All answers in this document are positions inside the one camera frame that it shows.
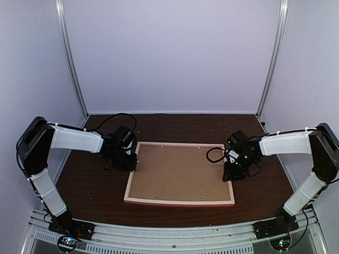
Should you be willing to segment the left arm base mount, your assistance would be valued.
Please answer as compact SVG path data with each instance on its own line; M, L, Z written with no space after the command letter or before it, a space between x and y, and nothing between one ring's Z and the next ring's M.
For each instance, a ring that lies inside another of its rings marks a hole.
M48 227L52 232L83 240L92 239L94 228L93 223L73 219L73 215L69 210L59 216L51 215L51 222Z

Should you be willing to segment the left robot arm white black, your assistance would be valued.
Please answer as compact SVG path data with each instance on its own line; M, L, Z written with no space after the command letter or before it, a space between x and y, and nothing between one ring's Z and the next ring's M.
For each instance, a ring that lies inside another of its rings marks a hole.
M73 126L48 122L35 117L16 143L16 162L31 183L38 198L55 225L65 235L76 231L76 223L61 198L48 172L49 152L53 149L86 151L100 154L107 164L119 171L134 171L137 155L132 152L136 135L132 129L119 126L113 133L105 134L98 129L80 129Z

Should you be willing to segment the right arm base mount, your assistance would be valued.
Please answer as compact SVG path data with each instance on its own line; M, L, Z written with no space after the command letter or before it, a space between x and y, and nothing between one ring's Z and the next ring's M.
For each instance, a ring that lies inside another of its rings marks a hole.
M253 224L257 239L269 238L276 235L286 234L299 229L296 216L291 216L282 207L276 213L275 218L266 221L257 221Z

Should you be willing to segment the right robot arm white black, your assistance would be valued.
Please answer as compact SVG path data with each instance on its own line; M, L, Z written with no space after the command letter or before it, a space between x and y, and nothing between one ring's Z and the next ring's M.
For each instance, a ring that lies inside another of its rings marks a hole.
M337 181L338 138L327 123L315 128L287 132L268 133L248 137L237 131L227 140L230 149L224 152L237 156L224 164L223 181L241 180L250 175L251 165L259 165L260 158L272 155L308 154L312 156L313 168L300 187L277 211L271 228L283 233L292 225L292 218L316 198L328 185Z

